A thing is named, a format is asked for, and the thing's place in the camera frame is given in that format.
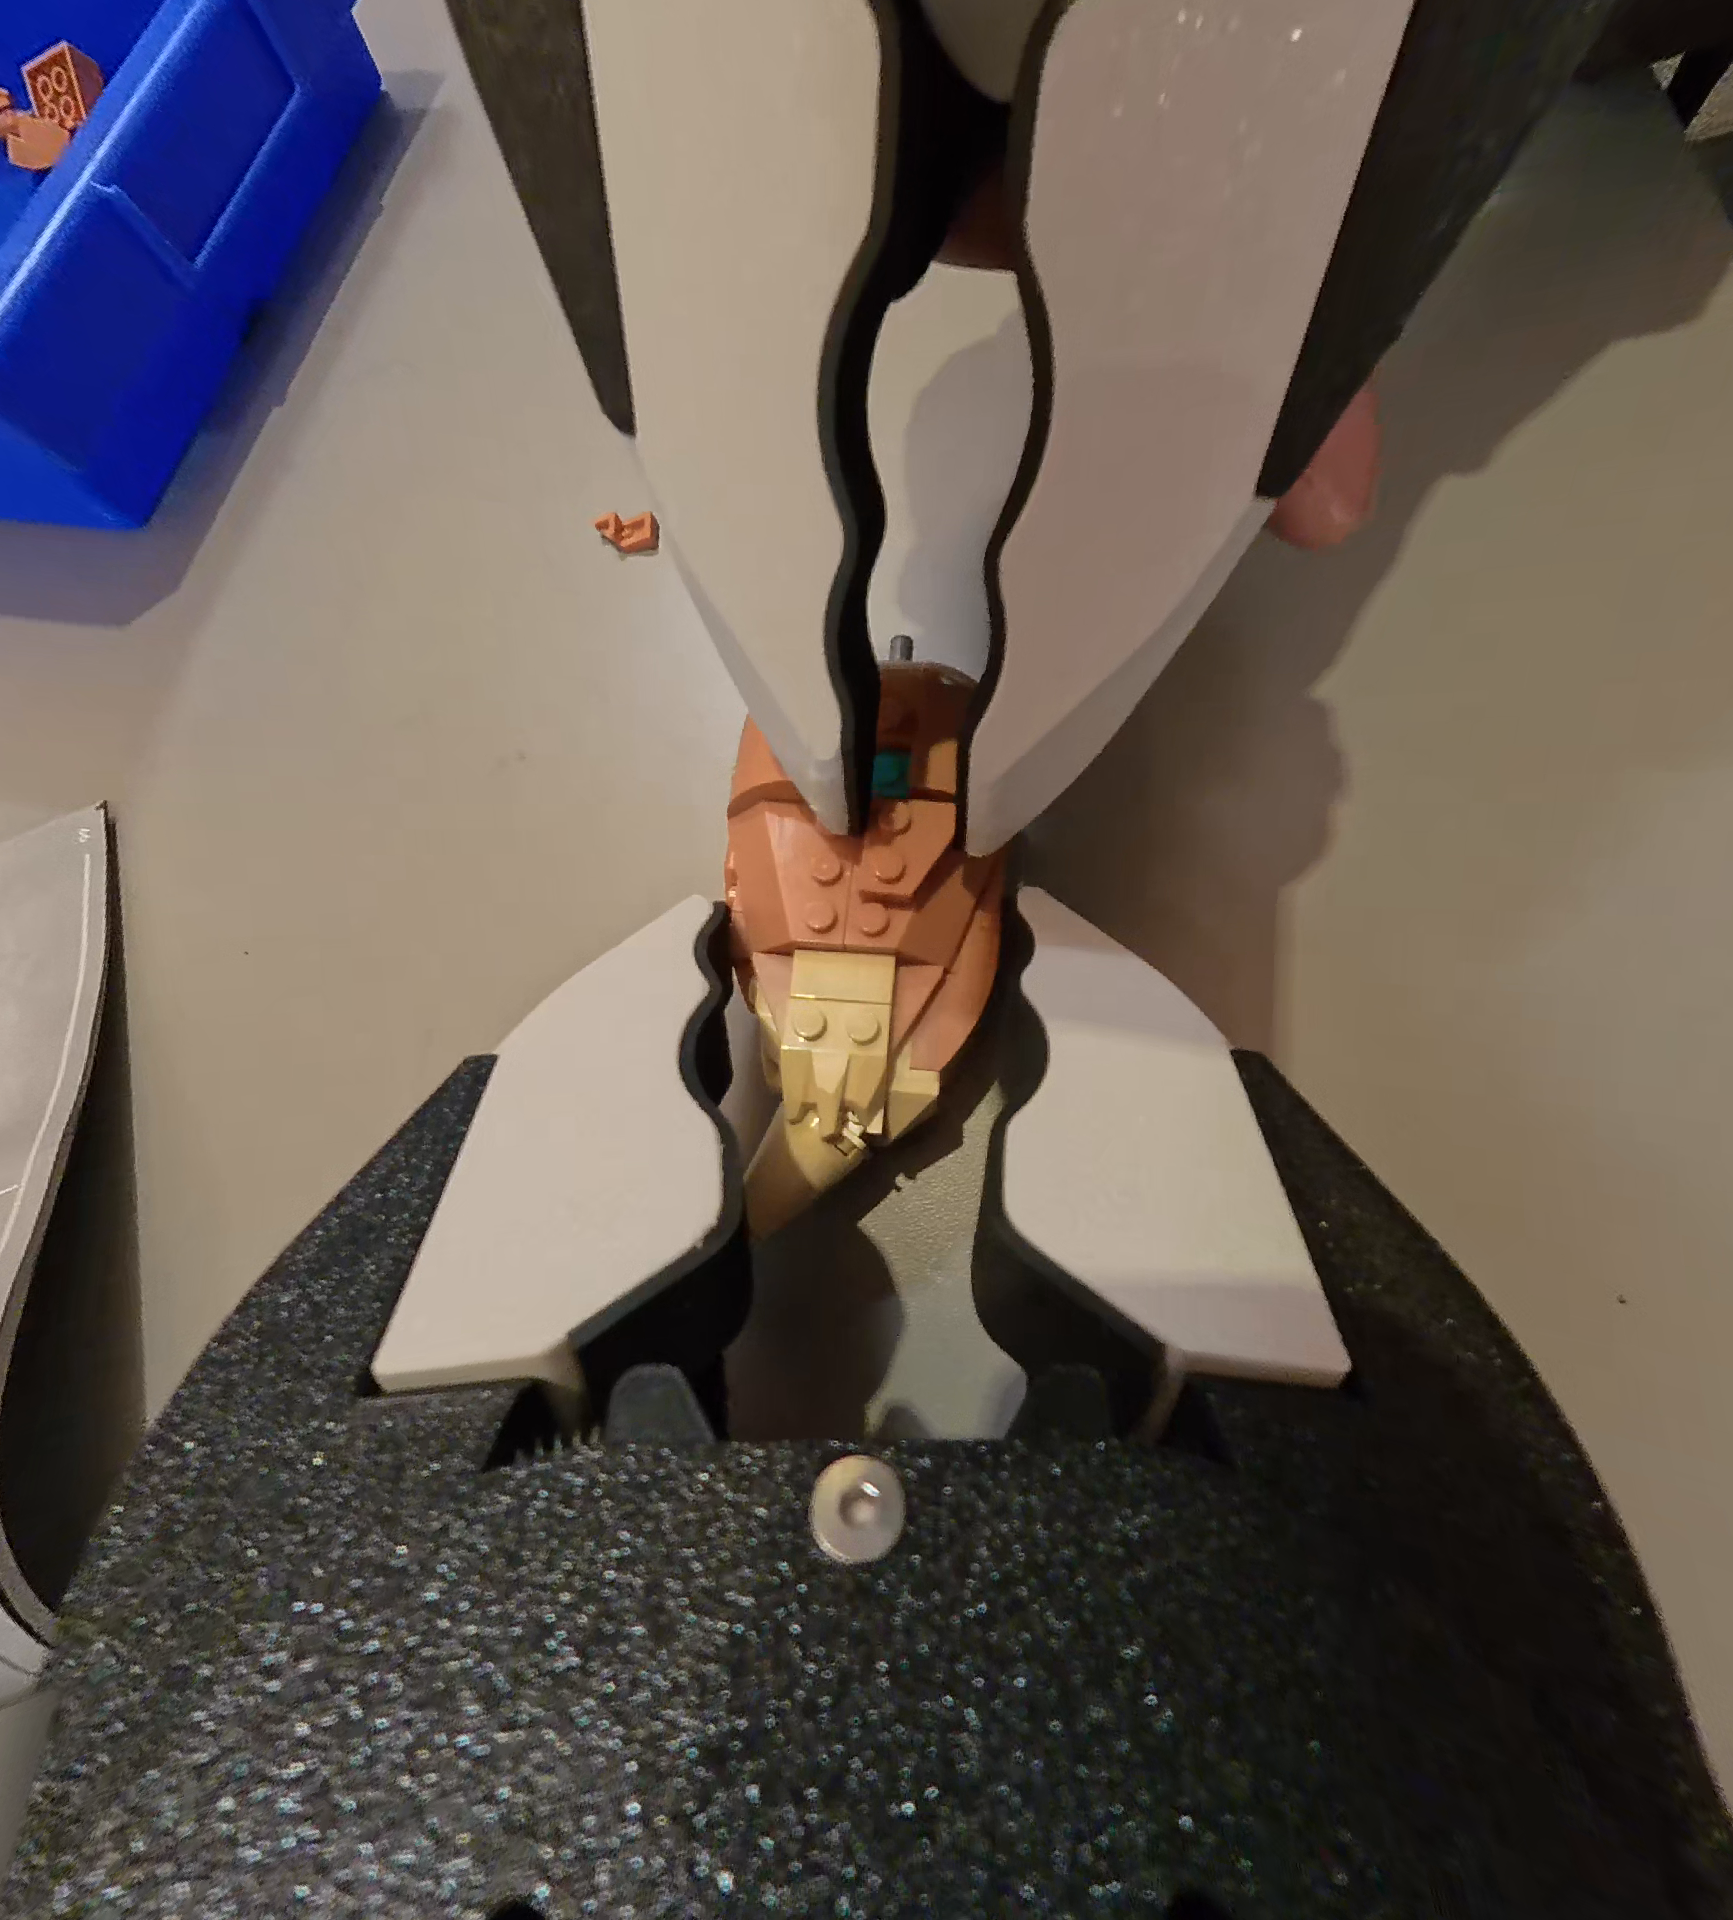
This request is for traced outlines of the orange toy brick model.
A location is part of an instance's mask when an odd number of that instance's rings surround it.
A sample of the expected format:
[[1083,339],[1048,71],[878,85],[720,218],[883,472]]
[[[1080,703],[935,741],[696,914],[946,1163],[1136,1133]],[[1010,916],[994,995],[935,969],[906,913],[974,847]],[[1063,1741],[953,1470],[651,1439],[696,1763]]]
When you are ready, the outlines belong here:
[[735,972],[780,1106],[744,1175],[778,1233],[935,1108],[998,971],[1005,855],[957,842],[974,682],[888,661],[859,835],[823,828],[746,720],[729,802]]

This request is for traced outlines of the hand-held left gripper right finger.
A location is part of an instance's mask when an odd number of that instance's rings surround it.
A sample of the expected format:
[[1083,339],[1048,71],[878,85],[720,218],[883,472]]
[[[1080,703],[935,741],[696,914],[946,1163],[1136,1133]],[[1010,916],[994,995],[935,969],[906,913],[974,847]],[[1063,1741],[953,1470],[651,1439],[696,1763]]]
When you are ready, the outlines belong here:
[[1187,1381],[1337,1389],[1351,1356],[1235,1057],[1162,972],[1029,884],[974,1243],[1018,1430],[1162,1433]]

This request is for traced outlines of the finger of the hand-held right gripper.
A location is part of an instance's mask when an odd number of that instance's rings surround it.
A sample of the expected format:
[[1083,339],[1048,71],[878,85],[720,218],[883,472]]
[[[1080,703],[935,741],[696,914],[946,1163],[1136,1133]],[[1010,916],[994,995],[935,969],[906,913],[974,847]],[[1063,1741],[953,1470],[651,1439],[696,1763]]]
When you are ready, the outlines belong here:
[[967,848],[1118,732],[1269,512],[1263,463],[1407,3],[1046,4],[1005,212],[1033,365],[989,548]]
[[750,716],[856,828],[883,539],[866,396],[942,181],[948,60],[916,4],[586,4],[639,459]]

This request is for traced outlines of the person's right hand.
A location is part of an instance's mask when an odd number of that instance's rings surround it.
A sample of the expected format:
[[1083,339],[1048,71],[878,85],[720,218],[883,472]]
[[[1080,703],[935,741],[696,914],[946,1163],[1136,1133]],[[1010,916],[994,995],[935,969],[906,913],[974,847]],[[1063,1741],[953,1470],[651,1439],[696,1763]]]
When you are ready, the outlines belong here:
[[1382,455],[1376,389],[1360,389],[1274,505],[1269,533],[1287,546],[1327,553],[1353,539],[1375,510]]

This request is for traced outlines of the grey desk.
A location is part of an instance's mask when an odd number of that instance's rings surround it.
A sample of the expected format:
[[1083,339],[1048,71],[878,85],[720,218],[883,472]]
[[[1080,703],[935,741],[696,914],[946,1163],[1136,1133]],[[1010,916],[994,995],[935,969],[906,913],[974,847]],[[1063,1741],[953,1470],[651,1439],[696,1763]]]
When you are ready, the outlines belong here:
[[[99,1493],[460,1060],[717,880],[738,700],[431,4],[139,533],[0,525],[0,844],[109,805],[121,969],[35,1337]],[[1510,1322],[1733,1807],[1733,229],[1573,92],[1378,382],[1330,554],[1256,546],[1041,825],[1044,887],[1270,1053]]]

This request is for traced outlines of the blue plastic bin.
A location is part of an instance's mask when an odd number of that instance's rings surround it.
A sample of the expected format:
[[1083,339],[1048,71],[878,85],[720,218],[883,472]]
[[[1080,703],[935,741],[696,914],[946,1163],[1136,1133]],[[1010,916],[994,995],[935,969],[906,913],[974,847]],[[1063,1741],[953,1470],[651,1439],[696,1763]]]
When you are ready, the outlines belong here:
[[0,520],[139,526],[368,118],[351,3],[2,3],[0,87],[105,75],[43,175],[0,147]]

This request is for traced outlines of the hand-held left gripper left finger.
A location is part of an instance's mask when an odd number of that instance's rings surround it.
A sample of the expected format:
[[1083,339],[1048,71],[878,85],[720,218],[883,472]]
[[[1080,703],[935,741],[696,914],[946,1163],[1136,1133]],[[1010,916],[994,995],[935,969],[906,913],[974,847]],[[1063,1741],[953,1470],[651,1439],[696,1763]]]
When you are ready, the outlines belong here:
[[729,913],[689,896],[500,1047],[372,1356],[386,1393],[539,1381],[601,1419],[619,1376],[708,1381],[753,1299]]

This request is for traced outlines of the brown square toy brick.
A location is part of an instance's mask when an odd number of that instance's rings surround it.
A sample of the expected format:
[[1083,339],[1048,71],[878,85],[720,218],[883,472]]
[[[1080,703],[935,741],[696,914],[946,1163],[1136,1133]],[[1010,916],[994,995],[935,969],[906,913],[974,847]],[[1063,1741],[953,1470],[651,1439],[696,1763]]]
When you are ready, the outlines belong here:
[[32,117],[66,134],[86,126],[107,87],[99,64],[69,41],[35,55],[21,77]]

